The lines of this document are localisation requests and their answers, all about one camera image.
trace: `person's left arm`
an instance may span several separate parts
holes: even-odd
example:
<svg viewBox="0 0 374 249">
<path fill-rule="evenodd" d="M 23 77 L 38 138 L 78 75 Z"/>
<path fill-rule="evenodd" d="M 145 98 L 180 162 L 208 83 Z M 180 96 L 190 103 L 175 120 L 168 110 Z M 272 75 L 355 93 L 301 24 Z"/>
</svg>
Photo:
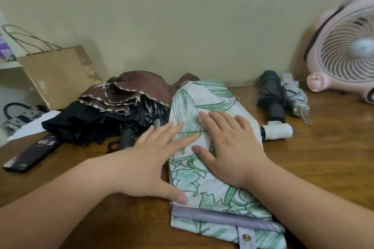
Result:
<svg viewBox="0 0 374 249">
<path fill-rule="evenodd" d="M 183 123 L 151 127 L 134 147 L 91 158 L 0 209 L 0 248 L 58 248 L 106 196 L 122 192 L 185 204 L 183 191 L 161 180 L 167 159 L 198 138 L 169 143 Z"/>
</svg>

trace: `wooden tabletop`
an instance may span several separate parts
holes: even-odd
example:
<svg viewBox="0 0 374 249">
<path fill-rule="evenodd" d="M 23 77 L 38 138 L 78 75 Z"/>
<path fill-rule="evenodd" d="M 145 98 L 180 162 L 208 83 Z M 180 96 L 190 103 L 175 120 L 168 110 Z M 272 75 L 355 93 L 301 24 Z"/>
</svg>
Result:
<svg viewBox="0 0 374 249">
<path fill-rule="evenodd" d="M 230 88 L 260 124 L 266 119 L 255 104 L 252 86 Z M 264 143 L 268 157 L 295 175 L 354 203 L 374 210 L 374 105 L 337 91 L 307 92 L 313 126 L 288 114 L 294 130 L 288 140 Z M 0 148 L 0 164 L 45 134 L 7 143 Z M 64 143 L 26 174 L 0 170 L 3 206 L 90 157 L 105 154 L 107 143 L 86 148 Z M 162 176 L 166 178 L 166 167 Z M 299 248 L 287 238 L 289 248 Z M 62 248 L 238 248 L 237 245 L 170 227 L 169 202 L 115 194 L 104 199 L 75 228 Z"/>
</svg>

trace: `forearm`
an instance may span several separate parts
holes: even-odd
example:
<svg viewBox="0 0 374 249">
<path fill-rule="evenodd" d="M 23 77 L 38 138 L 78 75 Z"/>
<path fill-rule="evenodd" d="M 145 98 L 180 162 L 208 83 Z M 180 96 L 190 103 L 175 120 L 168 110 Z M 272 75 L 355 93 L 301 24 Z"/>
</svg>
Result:
<svg viewBox="0 0 374 249">
<path fill-rule="evenodd" d="M 374 213 L 275 165 L 252 170 L 247 187 L 310 249 L 372 248 Z"/>
<path fill-rule="evenodd" d="M 0 209 L 1 248 L 58 248 L 109 192 L 90 161 Z"/>
</svg>

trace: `fingernail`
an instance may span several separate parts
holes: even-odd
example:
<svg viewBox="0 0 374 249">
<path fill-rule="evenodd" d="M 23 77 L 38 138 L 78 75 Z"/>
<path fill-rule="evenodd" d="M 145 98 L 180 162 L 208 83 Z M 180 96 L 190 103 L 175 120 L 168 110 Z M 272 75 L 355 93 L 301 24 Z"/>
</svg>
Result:
<svg viewBox="0 0 374 249">
<path fill-rule="evenodd" d="M 176 199 L 176 202 L 177 202 L 178 204 L 182 204 L 182 205 L 187 204 L 187 197 L 186 197 L 186 194 L 185 194 L 184 192 L 181 192 L 181 193 L 178 195 L 178 197 L 177 197 L 177 199 Z"/>
</svg>

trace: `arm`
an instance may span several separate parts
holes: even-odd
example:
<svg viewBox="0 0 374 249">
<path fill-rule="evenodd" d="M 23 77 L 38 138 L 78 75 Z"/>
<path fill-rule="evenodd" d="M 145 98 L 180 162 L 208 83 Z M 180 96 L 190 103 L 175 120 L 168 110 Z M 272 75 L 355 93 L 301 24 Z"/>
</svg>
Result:
<svg viewBox="0 0 374 249">
<path fill-rule="evenodd" d="M 373 248 L 374 212 L 275 165 L 245 118 L 223 112 L 200 116 L 216 157 L 203 147 L 193 151 L 222 180 L 252 192 L 308 248 Z"/>
<path fill-rule="evenodd" d="M 167 159 L 198 138 L 195 134 L 168 143 L 182 126 L 151 127 L 134 147 L 82 162 L 2 207 L 0 248 L 58 248 L 91 209 L 116 192 L 186 204 L 184 192 L 160 178 Z"/>
</svg>

